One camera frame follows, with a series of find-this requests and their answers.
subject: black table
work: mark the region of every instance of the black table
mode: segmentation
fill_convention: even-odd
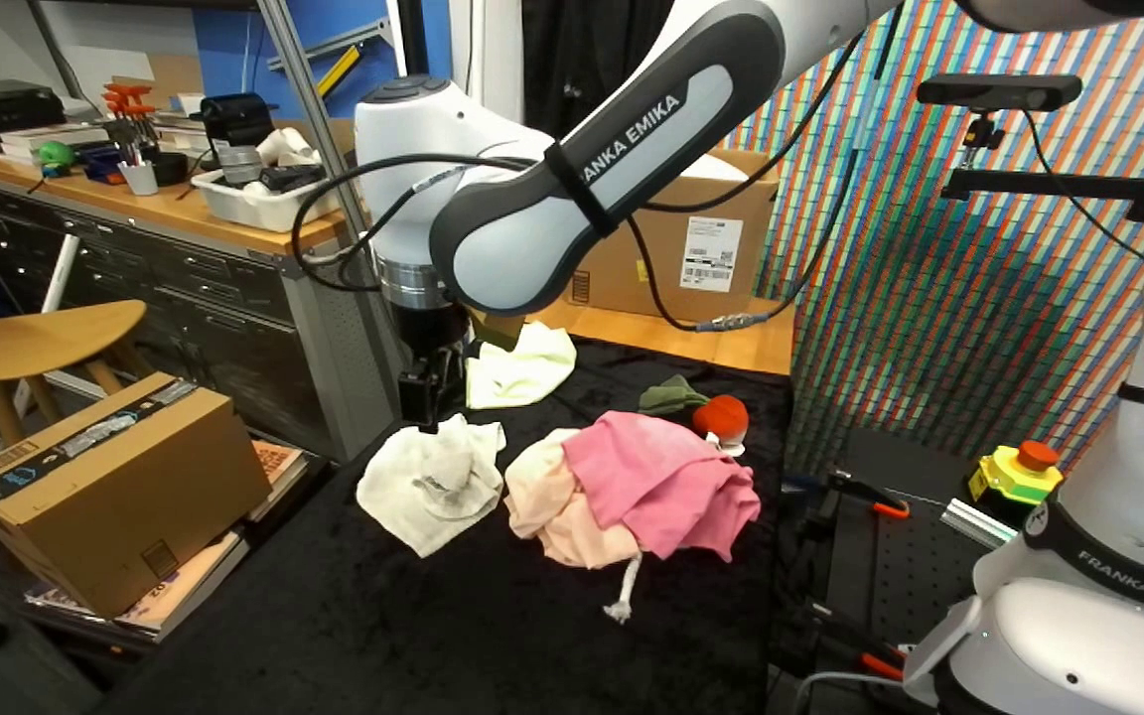
[[[417,561],[335,474],[98,710],[351,710],[351,715],[739,715],[762,710],[770,639],[774,492],[787,382],[582,345],[576,375],[539,404],[496,412],[501,463],[559,425],[684,375],[750,401],[746,462],[762,520],[735,545],[649,561],[627,627],[601,609],[621,569],[570,573],[506,527],[506,507]]]

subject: green object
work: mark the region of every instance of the green object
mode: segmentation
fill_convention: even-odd
[[[684,375],[677,375],[677,377],[649,386],[641,392],[641,412],[680,412],[680,408],[695,408],[705,401],[707,398],[699,390],[693,390],[693,382]]]
[[[43,172],[43,175],[68,175],[73,172],[73,161],[76,161],[76,151],[68,148],[68,141],[41,141],[35,151],[32,151],[32,161]]]

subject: pink towel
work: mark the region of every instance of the pink towel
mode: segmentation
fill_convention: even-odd
[[[564,455],[601,527],[624,523],[664,561],[680,549],[730,561],[735,535],[762,512],[746,463],[661,418],[605,412]]]

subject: colorful curtain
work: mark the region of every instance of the colorful curtain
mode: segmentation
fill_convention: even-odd
[[[825,70],[782,86],[729,141],[774,151]],[[936,0],[877,21],[789,151],[762,250],[768,296],[789,292],[824,250],[797,292],[795,478],[824,478],[850,427],[903,434],[958,455],[1041,437],[1073,463],[1134,357],[1142,259],[1068,197],[940,197],[955,168],[1041,172],[1012,112],[995,115],[1009,131],[999,151],[966,151],[974,115],[913,100],[940,70],[1081,74],[1078,102],[1034,115],[1048,161],[1144,175],[1144,21],[999,37]],[[1123,221],[1128,202],[1081,202],[1144,250],[1144,221]]]

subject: stool seat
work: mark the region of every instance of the stool seat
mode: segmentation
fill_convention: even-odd
[[[118,345],[143,322],[143,314],[149,314],[143,300],[98,300],[98,306],[76,306],[76,310],[56,310],[56,314],[0,319],[0,437],[3,445],[23,437],[10,386],[28,382],[35,404],[51,422],[61,418],[43,382],[43,375],[51,371],[85,365],[102,392],[114,392],[118,377],[98,353]]]
[[[98,300],[56,314],[0,319],[0,382],[78,365],[123,340],[143,314],[143,300]]]

